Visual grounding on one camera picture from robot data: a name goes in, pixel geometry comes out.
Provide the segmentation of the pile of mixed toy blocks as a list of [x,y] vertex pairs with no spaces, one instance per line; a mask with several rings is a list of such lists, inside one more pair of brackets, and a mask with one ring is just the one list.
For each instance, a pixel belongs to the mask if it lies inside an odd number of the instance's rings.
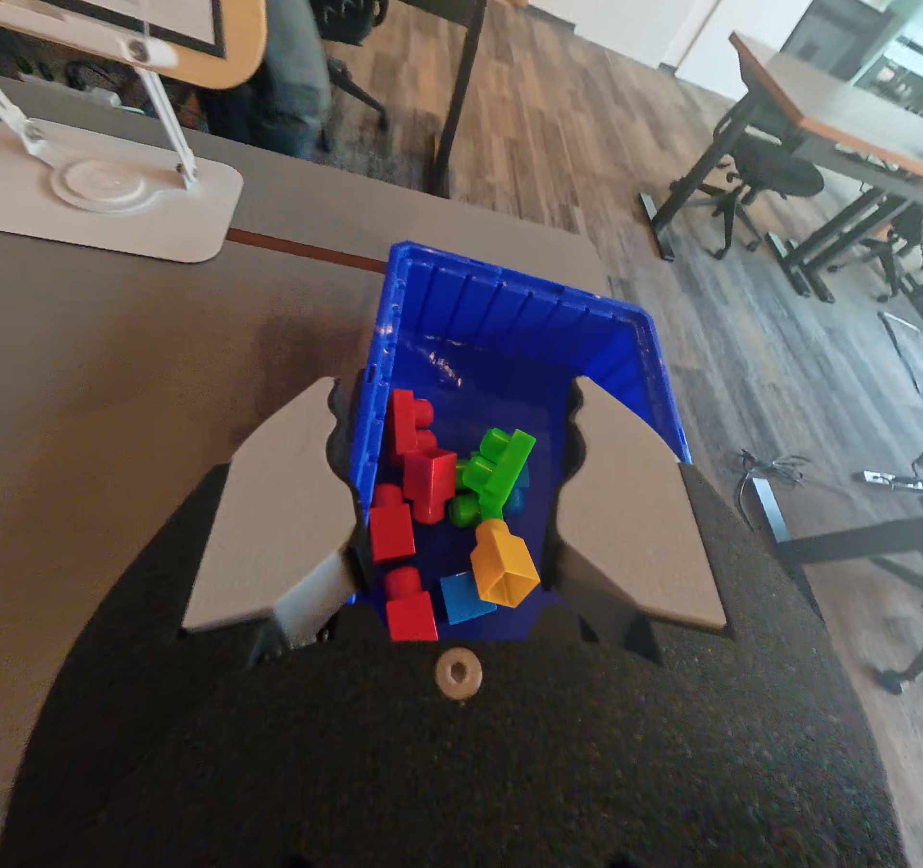
[[387,457],[400,482],[375,484],[368,525],[372,558],[387,566],[385,617],[394,642],[438,637],[436,608],[412,560],[414,532],[445,521],[474,531],[465,567],[440,576],[438,587],[449,625],[519,608],[537,589],[539,574],[525,540],[515,535],[505,511],[516,503],[536,437],[520,429],[491,428],[467,459],[437,444],[434,409],[412,390],[395,389],[386,412]]

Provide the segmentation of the white desk stand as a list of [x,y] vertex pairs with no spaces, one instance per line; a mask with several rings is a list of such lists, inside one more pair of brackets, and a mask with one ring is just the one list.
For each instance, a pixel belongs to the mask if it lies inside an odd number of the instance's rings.
[[2,232],[169,262],[213,259],[244,179],[193,154],[158,75],[176,64],[175,51],[98,23],[68,28],[43,24],[30,33],[92,54],[122,54],[145,86],[171,150],[29,117],[2,93]]

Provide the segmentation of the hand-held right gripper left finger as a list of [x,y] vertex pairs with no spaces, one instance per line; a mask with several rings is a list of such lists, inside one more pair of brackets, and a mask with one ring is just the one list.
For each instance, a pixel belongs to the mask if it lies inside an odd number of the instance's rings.
[[321,377],[256,428],[228,465],[182,628],[268,622],[294,649],[374,584],[349,472],[340,379]]

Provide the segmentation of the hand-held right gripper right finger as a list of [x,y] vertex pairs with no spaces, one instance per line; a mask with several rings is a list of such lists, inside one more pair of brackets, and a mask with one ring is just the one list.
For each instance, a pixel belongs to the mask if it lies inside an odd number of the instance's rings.
[[597,382],[571,381],[541,576],[592,642],[658,661],[655,622],[728,635],[686,486],[689,470]]

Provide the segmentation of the blue plastic bin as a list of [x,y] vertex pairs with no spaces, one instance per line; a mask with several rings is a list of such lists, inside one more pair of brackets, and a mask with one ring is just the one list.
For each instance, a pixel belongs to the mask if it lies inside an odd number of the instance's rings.
[[[367,367],[356,387],[351,479],[366,523],[375,484],[400,482],[387,457],[393,390],[412,390],[432,403],[437,444],[460,459],[476,452],[491,428],[536,437],[516,503],[505,511],[539,574],[537,589],[519,608],[449,625],[438,578],[467,565],[474,531],[445,521],[414,532],[412,564],[433,597],[437,640],[524,640],[539,614],[563,601],[543,587],[541,562],[561,480],[564,413],[571,381],[580,376],[628,406],[690,464],[658,336],[643,309],[410,242],[392,248]],[[374,584],[361,594],[384,617],[387,570],[375,564]]]

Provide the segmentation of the black table frame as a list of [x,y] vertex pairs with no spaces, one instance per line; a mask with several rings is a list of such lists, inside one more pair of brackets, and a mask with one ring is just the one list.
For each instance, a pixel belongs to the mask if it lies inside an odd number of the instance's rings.
[[867,559],[921,590],[921,574],[890,558],[891,554],[897,553],[921,553],[920,517],[794,539],[788,531],[771,482],[765,478],[754,478],[751,483],[772,535],[773,553],[798,581],[803,580],[802,572],[806,566]]

